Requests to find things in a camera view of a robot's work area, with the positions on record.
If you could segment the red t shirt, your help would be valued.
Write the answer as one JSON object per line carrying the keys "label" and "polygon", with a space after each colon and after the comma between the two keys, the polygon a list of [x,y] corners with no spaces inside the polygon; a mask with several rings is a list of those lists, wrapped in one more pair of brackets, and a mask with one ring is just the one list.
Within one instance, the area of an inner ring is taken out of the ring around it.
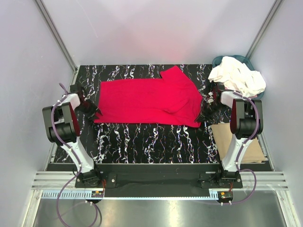
{"label": "red t shirt", "polygon": [[200,127],[202,96],[181,69],[160,72],[159,79],[101,82],[95,123],[159,123]]}

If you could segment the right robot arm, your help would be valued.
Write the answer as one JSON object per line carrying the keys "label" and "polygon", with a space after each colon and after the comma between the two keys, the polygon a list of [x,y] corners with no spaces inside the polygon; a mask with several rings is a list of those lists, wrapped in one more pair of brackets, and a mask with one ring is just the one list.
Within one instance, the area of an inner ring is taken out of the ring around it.
{"label": "right robot arm", "polygon": [[223,106],[231,108],[232,139],[226,156],[214,173],[202,173],[198,179],[203,189],[242,188],[240,165],[250,143],[263,131],[263,110],[260,98],[248,98],[239,91],[216,85],[202,101],[195,122],[206,122]]}

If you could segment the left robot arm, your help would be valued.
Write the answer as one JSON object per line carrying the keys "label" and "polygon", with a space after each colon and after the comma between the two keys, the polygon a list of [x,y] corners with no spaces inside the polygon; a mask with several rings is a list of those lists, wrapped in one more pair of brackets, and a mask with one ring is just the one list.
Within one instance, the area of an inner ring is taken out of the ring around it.
{"label": "left robot arm", "polygon": [[62,83],[59,85],[64,90],[61,99],[42,109],[46,135],[50,142],[70,156],[77,168],[74,175],[78,182],[88,187],[103,186],[105,179],[80,140],[80,126],[75,114],[75,111],[80,111],[88,120],[93,121],[101,115],[101,111],[87,98],[81,85],[71,85],[69,91]]}

